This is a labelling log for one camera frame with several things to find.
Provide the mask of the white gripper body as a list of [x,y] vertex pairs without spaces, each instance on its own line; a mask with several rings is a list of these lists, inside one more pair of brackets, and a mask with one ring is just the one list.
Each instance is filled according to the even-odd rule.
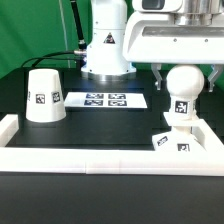
[[171,14],[135,12],[126,26],[123,55],[138,63],[224,64],[224,14],[209,26],[178,26]]

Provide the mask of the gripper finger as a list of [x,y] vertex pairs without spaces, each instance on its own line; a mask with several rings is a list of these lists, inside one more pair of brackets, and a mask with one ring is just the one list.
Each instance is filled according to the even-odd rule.
[[161,64],[156,64],[156,63],[151,64],[152,73],[154,74],[154,77],[156,78],[155,85],[158,90],[162,88],[162,81],[163,81],[163,78],[160,73],[161,68],[162,68]]
[[220,75],[224,72],[224,65],[214,64],[211,66],[212,72],[208,76],[209,82],[209,91],[212,92],[214,88],[215,81],[220,77]]

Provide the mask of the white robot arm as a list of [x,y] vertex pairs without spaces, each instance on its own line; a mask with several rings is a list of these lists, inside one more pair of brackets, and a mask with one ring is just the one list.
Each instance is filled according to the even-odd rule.
[[106,81],[149,63],[160,86],[163,64],[208,64],[224,73],[224,0],[91,0],[93,37],[83,75]]

